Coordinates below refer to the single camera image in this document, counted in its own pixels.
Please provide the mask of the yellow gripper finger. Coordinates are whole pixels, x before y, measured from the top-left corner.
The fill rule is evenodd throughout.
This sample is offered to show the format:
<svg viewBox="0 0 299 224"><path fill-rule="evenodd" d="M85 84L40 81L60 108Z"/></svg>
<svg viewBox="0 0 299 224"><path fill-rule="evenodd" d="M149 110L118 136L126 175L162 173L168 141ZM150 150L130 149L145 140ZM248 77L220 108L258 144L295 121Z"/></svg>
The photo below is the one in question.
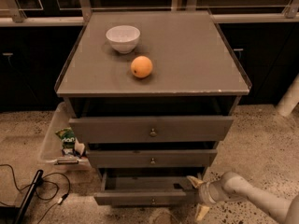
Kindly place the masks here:
<svg viewBox="0 0 299 224"><path fill-rule="evenodd" d="M196 213L195 213L195 220L201 221L204 219L205 215L208 213L210 207L203 205L203 204L197 204L196 205Z"/></svg>
<svg viewBox="0 0 299 224"><path fill-rule="evenodd" d="M197 177L194 177L194 176L191 176L191 175L188 175L187 179L192 183L192 186L195 189L199 189L204 184L203 180L198 179Z"/></svg>

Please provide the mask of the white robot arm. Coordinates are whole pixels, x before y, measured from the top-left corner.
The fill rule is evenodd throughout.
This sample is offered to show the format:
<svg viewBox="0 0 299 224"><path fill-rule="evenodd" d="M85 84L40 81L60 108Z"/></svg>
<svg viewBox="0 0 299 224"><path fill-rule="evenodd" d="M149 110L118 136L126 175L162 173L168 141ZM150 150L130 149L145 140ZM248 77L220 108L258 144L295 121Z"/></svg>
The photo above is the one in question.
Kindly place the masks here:
<svg viewBox="0 0 299 224"><path fill-rule="evenodd" d="M198 190L195 220L201 221L212 205L219 202L248 201L262 210L278 224L299 224L299 195L291 201L250 184L243 176L226 172L213 182L188 175L192 186Z"/></svg>

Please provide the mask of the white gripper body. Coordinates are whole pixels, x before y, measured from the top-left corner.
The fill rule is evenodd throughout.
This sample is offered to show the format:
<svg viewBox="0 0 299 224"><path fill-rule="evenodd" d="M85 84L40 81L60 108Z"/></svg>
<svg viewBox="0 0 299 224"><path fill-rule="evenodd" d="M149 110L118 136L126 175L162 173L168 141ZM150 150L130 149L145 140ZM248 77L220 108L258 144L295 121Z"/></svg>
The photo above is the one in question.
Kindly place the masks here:
<svg viewBox="0 0 299 224"><path fill-rule="evenodd" d="M222 200L221 182L204 182L198 188L199 201L203 205L213 205Z"/></svg>

